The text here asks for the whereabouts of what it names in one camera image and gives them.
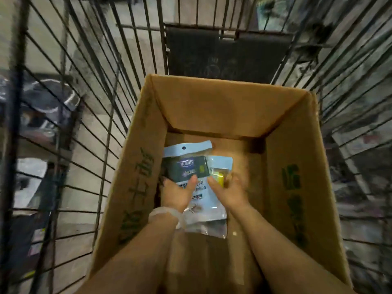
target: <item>left hand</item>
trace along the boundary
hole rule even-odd
[[[197,176],[193,175],[186,188],[181,188],[175,182],[165,178],[161,188],[161,206],[171,207],[183,213],[192,199],[197,182]]]

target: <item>cardboard box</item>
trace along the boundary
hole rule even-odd
[[[157,75],[148,75],[141,91],[91,274],[146,224],[163,148],[205,140],[214,155],[233,157],[250,202],[269,222],[350,284],[315,96],[297,88]],[[168,293],[248,293],[261,283],[231,215],[227,239],[176,232],[162,284]]]

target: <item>floor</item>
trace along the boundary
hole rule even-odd
[[[116,104],[120,113],[114,113],[114,121],[110,130],[110,151],[108,152],[107,157],[108,166],[104,169],[104,145],[108,142],[107,136],[108,128],[110,126],[109,115],[111,113],[111,103],[107,96],[107,91],[109,90],[109,93],[113,93],[118,66],[115,57],[110,52],[108,44],[106,43],[105,36],[99,27],[100,25],[97,22],[96,13],[92,11],[90,4],[87,1],[79,2],[77,0],[72,0],[71,2],[79,22],[84,26],[87,39],[90,42],[98,61],[102,65],[102,70],[104,71],[103,76],[107,82],[107,87],[102,83],[100,74],[96,71],[94,61],[90,59],[86,48],[82,46],[75,21],[71,19],[69,23],[70,34],[68,35],[68,42],[66,44],[67,52],[71,55],[67,58],[66,70],[70,70],[70,74],[74,76],[74,82],[78,82],[75,85],[75,89],[81,95],[86,95],[85,103],[83,103],[83,124],[80,125],[75,138],[79,143],[98,156],[98,158],[89,153],[82,145],[75,142],[72,161],[89,169],[91,172],[87,172],[79,166],[71,164],[66,184],[83,188],[93,193],[100,193],[101,188],[103,188],[102,194],[107,196],[110,190],[109,182],[113,180],[115,174],[114,169],[118,162],[117,157],[120,156],[121,146],[125,142],[126,132],[120,118],[123,119],[125,127],[129,127],[135,104],[131,97],[131,93],[129,92],[131,88],[127,84],[127,80],[120,76],[116,89],[118,95]],[[196,0],[180,0],[179,4],[178,0],[162,0],[162,2],[164,22],[178,22],[178,6],[180,6],[181,23],[196,23]],[[226,0],[218,0],[217,2],[216,25],[222,25],[225,2]],[[13,0],[0,1],[0,25],[2,30],[0,32],[0,69],[5,70],[8,69],[9,45],[12,34],[12,30],[9,27],[13,15],[13,10],[11,10],[12,3]],[[214,6],[215,0],[199,0],[198,24],[213,24]],[[241,0],[229,1],[228,16],[226,20],[227,26],[231,24],[233,8],[235,8],[235,11],[232,23],[233,25],[237,24],[240,6]],[[159,27],[156,0],[147,0],[147,7],[151,27]],[[132,24],[128,5],[126,3],[117,3],[116,10],[122,24]],[[147,23],[143,3],[133,5],[132,10],[136,24],[139,26],[146,26]],[[63,21],[65,20],[65,16],[63,11],[64,5],[62,0],[32,0],[29,18],[29,33],[32,39],[29,39],[27,42],[26,53],[26,66],[32,72],[57,73],[61,68],[61,46],[59,43],[64,39]],[[110,32],[124,62],[131,85],[135,88],[136,97],[138,97],[139,88],[136,78],[139,78],[140,85],[142,86],[144,73],[141,67],[135,33],[133,29],[124,29],[126,38],[125,44],[130,49],[136,72],[134,72],[131,67],[127,55],[127,48],[124,41],[121,39],[120,31],[116,26],[112,10],[109,6],[102,6],[102,12],[106,17],[108,27],[110,28]],[[50,31],[43,24],[42,19],[51,28],[56,38],[53,38]],[[244,27],[244,24],[245,17],[243,18],[241,27]],[[148,31],[137,30],[137,35],[140,41],[145,72],[147,74],[155,73],[152,56],[153,50],[156,59],[157,73],[164,74],[160,33],[157,31],[151,32],[153,49],[151,49]],[[100,177],[103,176],[107,181],[101,186],[102,180]],[[99,196],[95,194],[65,188],[60,207],[65,210],[96,212],[99,204],[98,198]],[[106,198],[103,197],[100,207],[101,211],[104,211],[105,204]],[[94,213],[61,212],[58,218],[57,237],[94,231],[95,222],[96,214]],[[72,258],[91,252],[93,235],[94,234],[86,234],[57,240],[55,264],[58,265]],[[64,290],[62,293],[73,293],[76,291],[83,280],[75,283],[69,288],[66,287],[80,277],[86,275],[90,259],[91,255],[87,255],[56,268],[54,276],[54,293],[58,293],[61,290]],[[48,292],[47,281],[48,275],[45,274],[43,276],[40,293]],[[27,293],[30,284],[31,280],[27,280],[22,284],[20,292]]]

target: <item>bracelet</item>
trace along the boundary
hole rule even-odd
[[[172,214],[172,216],[174,216],[178,219],[178,224],[176,226],[176,229],[179,229],[181,227],[185,228],[186,224],[185,224],[185,220],[182,216],[182,213],[174,208],[165,207],[165,206],[161,206],[161,207],[157,207],[157,208],[153,209],[153,211],[150,212],[150,214],[148,216],[148,222],[151,222],[153,216],[155,216],[157,214],[165,214],[167,212],[169,212],[170,214]]]

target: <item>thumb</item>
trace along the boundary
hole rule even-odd
[[[192,175],[192,177],[189,179],[185,189],[188,192],[192,193],[196,188],[197,182],[198,182],[197,175]]]
[[[219,198],[223,193],[222,186],[211,176],[207,178],[207,181],[215,195]]]

